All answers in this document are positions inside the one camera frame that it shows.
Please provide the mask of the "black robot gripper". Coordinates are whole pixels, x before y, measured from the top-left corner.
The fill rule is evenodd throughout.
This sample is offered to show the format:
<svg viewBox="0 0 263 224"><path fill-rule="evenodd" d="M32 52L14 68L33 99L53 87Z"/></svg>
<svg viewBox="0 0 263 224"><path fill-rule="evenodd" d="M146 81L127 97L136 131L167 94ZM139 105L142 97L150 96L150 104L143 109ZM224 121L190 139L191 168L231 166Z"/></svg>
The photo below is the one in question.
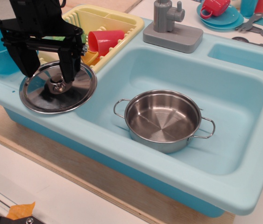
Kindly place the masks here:
<svg viewBox="0 0 263 224"><path fill-rule="evenodd" d="M62 18L62 8L66 1L58 0L11 0L14 19L0 20L0 30L19 33L21 36L43 38L57 36L64 38L79 37L81 55L87 51L81 28L67 23ZM40 67L36 50L28 49L25 44L7 45L7 50L23 75L32 77ZM77 52L58 52L60 69L66 83L74 81L80 71L81 57Z"/></svg>

